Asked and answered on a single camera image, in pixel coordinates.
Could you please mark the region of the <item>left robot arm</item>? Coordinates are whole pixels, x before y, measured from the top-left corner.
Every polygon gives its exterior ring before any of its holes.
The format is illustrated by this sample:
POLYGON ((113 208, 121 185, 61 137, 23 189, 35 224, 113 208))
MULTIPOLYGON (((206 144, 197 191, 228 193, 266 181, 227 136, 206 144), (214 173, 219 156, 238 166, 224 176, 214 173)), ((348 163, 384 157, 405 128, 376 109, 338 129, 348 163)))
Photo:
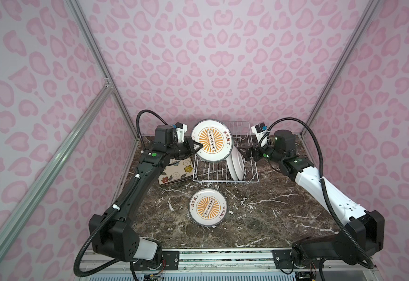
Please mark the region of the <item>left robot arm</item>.
POLYGON ((122 193, 102 215, 90 219, 86 247, 116 261, 161 263, 160 243, 141 238, 133 230, 133 222, 150 187, 171 161, 188 158, 202 148, 186 135, 187 130, 187 125, 179 122, 157 127, 152 146, 141 154, 135 174, 122 193))

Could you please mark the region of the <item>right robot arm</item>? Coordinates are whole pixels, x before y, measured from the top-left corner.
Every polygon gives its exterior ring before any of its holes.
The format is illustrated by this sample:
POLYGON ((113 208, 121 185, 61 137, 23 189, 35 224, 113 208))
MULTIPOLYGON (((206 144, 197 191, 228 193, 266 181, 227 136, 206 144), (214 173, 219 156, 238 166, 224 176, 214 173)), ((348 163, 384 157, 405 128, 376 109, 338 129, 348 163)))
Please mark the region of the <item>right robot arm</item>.
POLYGON ((368 211, 328 181, 307 157, 300 156, 296 137, 287 130, 275 132, 272 141, 266 132, 257 134, 258 143, 238 148, 246 160, 278 165, 277 171, 293 180, 314 197, 331 215, 339 232, 319 238, 303 238, 292 244, 291 260, 305 266, 319 259, 340 260, 348 265, 374 268, 372 256, 383 249, 385 219, 378 211, 368 211))

